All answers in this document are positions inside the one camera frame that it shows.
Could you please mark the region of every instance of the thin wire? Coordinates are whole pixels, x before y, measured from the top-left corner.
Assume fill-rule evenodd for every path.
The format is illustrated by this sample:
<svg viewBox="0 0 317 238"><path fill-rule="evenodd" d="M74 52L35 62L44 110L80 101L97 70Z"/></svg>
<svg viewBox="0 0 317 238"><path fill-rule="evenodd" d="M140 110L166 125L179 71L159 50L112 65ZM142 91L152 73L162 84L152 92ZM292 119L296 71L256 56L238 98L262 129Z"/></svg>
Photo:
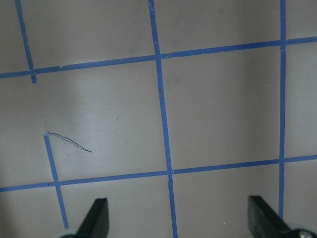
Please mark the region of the thin wire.
<svg viewBox="0 0 317 238"><path fill-rule="evenodd" d="M48 134L54 135L54 136L56 136L56 137L58 137L58 138L60 138L60 139L62 139L62 140L65 140L65 141L67 141L68 143L70 143L70 144L76 146L77 148L79 148L79 149L81 149L81 150L84 150L84 151L87 151L87 152L92 153L92 151L85 149L84 147L82 147L81 145L77 144L75 141L73 141L72 139L70 139L70 138L68 138L68 137L62 136L62 135L57 134L57 133L54 133L54 132L48 132Z"/></svg>

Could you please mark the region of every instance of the blue tape line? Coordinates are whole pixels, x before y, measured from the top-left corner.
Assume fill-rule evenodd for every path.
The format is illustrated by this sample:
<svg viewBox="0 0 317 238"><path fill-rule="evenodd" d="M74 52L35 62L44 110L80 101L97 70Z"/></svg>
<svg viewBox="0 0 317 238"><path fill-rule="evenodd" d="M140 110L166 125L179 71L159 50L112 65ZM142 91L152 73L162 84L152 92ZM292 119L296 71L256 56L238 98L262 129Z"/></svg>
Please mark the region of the blue tape line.
<svg viewBox="0 0 317 238"><path fill-rule="evenodd" d="M176 218L176 209L175 209L175 199L174 199L174 187L173 187L173 180L168 179L168 192L169 192L169 203L170 206L173 207L174 209L171 209L171 216L172 218ZM172 229L173 229L173 234L176 234L176 237L178 236L177 234L177 223L176 219L172 219Z"/></svg>
<svg viewBox="0 0 317 238"><path fill-rule="evenodd" d="M124 58L124 59L110 59L110 60L103 60L103 61L96 61L96 62L69 64L62 67L54 66L54 67L38 68L38 69L35 69L35 72L36 73L51 73L51 72L59 72L59 71L66 71L66 70L126 64L126 63L138 63L138 62L145 62L145 61L152 61L152 60L155 60L155 56L140 56L140 57L131 57L131 58Z"/></svg>
<svg viewBox="0 0 317 238"><path fill-rule="evenodd" d="M20 23L20 28L21 28L22 38L23 38L23 44L24 44L24 49L25 49L25 55L26 55L26 59L27 59L28 64L29 64L30 76L32 79L32 83L37 83L36 75L34 73L34 65L33 65L32 57L31 57L31 50L29 47L29 40L28 40L28 36L26 34L26 27L25 27L25 23L24 23L24 19L23 19L22 5L21 5L20 0L15 0L15 8L16 8L16 12L17 12L18 18L19 18L19 23Z"/></svg>
<svg viewBox="0 0 317 238"><path fill-rule="evenodd" d="M161 111L161 117L162 117L166 167L167 167L167 175L168 175L169 203L170 203L171 220L172 220L172 227L173 227L173 237L178 238L177 222L176 222L176 210L175 210L175 201L174 201L174 190L173 190L172 162L171 162L171 156L170 156L167 114L166 114L164 86L163 86L163 72L162 72L161 54L160 54L160 49L159 49L159 36L158 36L158 29L157 29L156 16L155 16L154 0L149 0L149 11L150 11L150 19L151 19L151 29L152 29L154 52L155 52L155 61L156 61L156 66L157 66L159 104L160 104L160 111Z"/></svg>
<svg viewBox="0 0 317 238"><path fill-rule="evenodd" d="M317 36L297 38L297 39L289 39L286 41L286 43L288 45L312 43L312 42L317 42Z"/></svg>
<svg viewBox="0 0 317 238"><path fill-rule="evenodd" d="M273 46L279 46L279 45L280 45L280 41L266 41L266 42L250 43L250 44L221 46L221 47L205 48L205 49L198 49L198 50L172 52L169 54L162 54L161 57L162 59L169 59L172 57L198 56L203 54L249 50L249 49L256 49L256 48L263 48L263 47L273 47Z"/></svg>
<svg viewBox="0 0 317 238"><path fill-rule="evenodd" d="M61 190L60 190L60 186L59 185L56 186L56 193L57 193L59 208L60 208L60 212L61 212L61 217L62 217L63 223L64 223L64 228L68 229L69 225L68 225L65 205L64 205L64 201L63 201L63 196L61 195Z"/></svg>
<svg viewBox="0 0 317 238"><path fill-rule="evenodd" d="M196 167L196 168L187 168L187 169L177 169L173 173L176 174L186 174L186 173L195 173L195 172L204 172L204 171L214 171L214 170L227 170L227 169L236 169L252 166L261 166L261 165L273 165L278 164L279 160L262 160L262 161L252 161L236 164L227 164L227 165L213 165L205 167Z"/></svg>
<svg viewBox="0 0 317 238"><path fill-rule="evenodd" d="M90 182L104 182L104 181L113 181L113 180L122 180L122 179L136 179L136 178L145 178L145 177L155 177L155 176L164 176L167 175L167 171L157 171L157 172L147 172L147 173L138 173L138 174L128 174L128 175L114 175L98 178L82 178L61 181L59 184L71 185L71 184L80 184L80 183L90 183Z"/></svg>
<svg viewBox="0 0 317 238"><path fill-rule="evenodd" d="M286 95L286 2L280 0L281 62L280 62L280 138L279 138L279 196L278 213L283 218L284 160L285 160L285 95Z"/></svg>
<svg viewBox="0 0 317 238"><path fill-rule="evenodd" d="M317 155L285 158L284 162L292 163L292 162L310 161L310 160L317 160ZM215 166L188 168L188 169L177 169L177 170L173 170L173 174L186 174L186 173L194 173L194 172L226 170L226 169L235 169L235 168L244 168L244 167L247 168L252 166L262 166L262 165L272 165L272 164L279 164L279 159L227 164L227 165L215 165ZM128 175L115 175L115 176L99 177L99 178L83 178L83 179L67 180L67 181L60 181L57 184L60 186L63 186L63 185L80 184L80 183L102 182L102 181L112 181L112 180L121 180L121 179L137 179L137 178L144 178L144 177L155 177L155 176L166 176L166 175L168 175L167 171L157 171L157 172L128 174ZM51 186L56 186L56 182L43 182L43 183L2 187L0 188L0 192L32 189L32 188L38 188L38 187L51 187Z"/></svg>
<svg viewBox="0 0 317 238"><path fill-rule="evenodd" d="M298 39L289 39L287 40L286 44L292 45L292 44L302 44L302 43L311 43L311 42L317 42L317 36L298 38ZM172 52L168 54L161 54L160 57L162 60L165 60L165 59L169 59L173 57L197 56L202 54L213 54L213 53L220 53L220 52L240 51L240 50L256 49L256 48L263 48L263 47L274 47L274 46L280 46L280 40L241 44L241 45L232 45L232 46L221 46L221 47L213 47L213 48L205 48L205 49L197 49L197 50L189 50L189 51L179 51L179 52ZM96 62L69 64L63 67L52 66L52 67L37 68L37 69L34 69L34 73L35 74L52 73L52 72L60 72L60 71L74 70L74 69L153 61L155 59L156 58L154 55L124 58L124 59L110 59L110 60L103 60L103 61L96 61ZM0 78L12 78L12 77L27 76L27 75L30 75L30 71L7 72L7 73L0 73Z"/></svg>
<svg viewBox="0 0 317 238"><path fill-rule="evenodd" d="M51 186L55 186L55 183L54 182L33 183L33 184L26 184L26 185L1 187L0 192L9 192L9 191L17 191L17 190L24 190L24 189L39 188L39 187L51 187Z"/></svg>
<svg viewBox="0 0 317 238"><path fill-rule="evenodd" d="M317 155L308 155L308 156L301 156L301 157L286 158L284 160L284 162L291 163L291 162L300 162L300 161L309 161L309 160L317 160Z"/></svg>
<svg viewBox="0 0 317 238"><path fill-rule="evenodd" d="M55 162L54 162L54 158L53 158L51 143L50 143L50 139L49 139L49 136L47 133L44 134L44 141L45 141L46 151L47 151L48 157L49 157L49 162L50 162L50 167L51 167L54 182L58 182L58 176L57 176L57 171L56 171Z"/></svg>
<svg viewBox="0 0 317 238"><path fill-rule="evenodd" d="M8 73L0 73L0 78L13 78L13 77L22 77L29 76L29 71L17 71L17 72L8 72Z"/></svg>
<svg viewBox="0 0 317 238"><path fill-rule="evenodd" d="M54 157L53 157L52 148L51 148L51 143L50 143L50 139L49 139L49 133L44 134L44 141L45 141L46 151L47 151L48 157L49 157L52 176L53 176L53 179L55 182L56 193L57 193L57 198L58 198L61 216L63 219L65 229L68 229L69 226L68 226L68 221L67 221L67 215L66 215L66 210L65 210L65 206L64 206L63 196L61 195L61 191L60 191L60 182L58 181L57 171L56 171Z"/></svg>

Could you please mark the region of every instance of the black plastic part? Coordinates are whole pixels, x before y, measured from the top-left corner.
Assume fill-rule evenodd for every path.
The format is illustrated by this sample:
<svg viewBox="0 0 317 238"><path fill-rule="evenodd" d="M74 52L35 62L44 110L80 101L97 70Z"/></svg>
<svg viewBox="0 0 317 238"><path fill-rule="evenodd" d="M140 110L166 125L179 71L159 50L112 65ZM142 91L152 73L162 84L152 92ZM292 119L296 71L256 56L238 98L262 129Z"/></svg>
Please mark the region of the black plastic part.
<svg viewBox="0 0 317 238"><path fill-rule="evenodd" d="M76 236L83 238L106 238L109 232L108 201L98 198L90 208Z"/></svg>
<svg viewBox="0 0 317 238"><path fill-rule="evenodd" d="M249 196L248 227L254 238L317 238L310 231L291 230L260 196Z"/></svg>

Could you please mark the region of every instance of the grid square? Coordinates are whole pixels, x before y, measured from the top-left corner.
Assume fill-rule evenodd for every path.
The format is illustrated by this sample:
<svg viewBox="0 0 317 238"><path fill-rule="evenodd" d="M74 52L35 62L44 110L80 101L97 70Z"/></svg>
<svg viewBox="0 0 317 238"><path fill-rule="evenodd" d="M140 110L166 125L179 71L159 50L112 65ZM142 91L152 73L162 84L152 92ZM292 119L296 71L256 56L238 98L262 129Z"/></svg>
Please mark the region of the grid square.
<svg viewBox="0 0 317 238"><path fill-rule="evenodd" d="M278 208L278 165L175 175L173 181L182 238L251 238L249 195L260 195Z"/></svg>
<svg viewBox="0 0 317 238"><path fill-rule="evenodd" d="M107 197L108 237L173 236L167 177L134 178L62 186L71 228L78 228L96 198Z"/></svg>
<svg viewBox="0 0 317 238"><path fill-rule="evenodd" d="M163 60L174 169L279 157L279 48Z"/></svg>
<svg viewBox="0 0 317 238"><path fill-rule="evenodd" d="M154 62L38 75L59 180L166 170Z"/></svg>
<svg viewBox="0 0 317 238"><path fill-rule="evenodd" d="M0 186L53 181L34 94L29 77L0 80Z"/></svg>
<svg viewBox="0 0 317 238"><path fill-rule="evenodd" d="M163 53L278 40L279 1L159 0Z"/></svg>
<svg viewBox="0 0 317 238"><path fill-rule="evenodd" d="M317 232L316 170L316 160L285 164L284 219L294 228Z"/></svg>
<svg viewBox="0 0 317 238"><path fill-rule="evenodd" d="M152 55L146 0L23 0L35 67Z"/></svg>
<svg viewBox="0 0 317 238"><path fill-rule="evenodd" d="M0 193L0 237L51 238L64 230L55 187Z"/></svg>
<svg viewBox="0 0 317 238"><path fill-rule="evenodd" d="M317 36L317 2L286 1L287 38Z"/></svg>
<svg viewBox="0 0 317 238"><path fill-rule="evenodd" d="M287 47L285 156L317 154L317 43Z"/></svg>
<svg viewBox="0 0 317 238"><path fill-rule="evenodd" d="M1 1L0 36L0 73L28 70L14 1Z"/></svg>

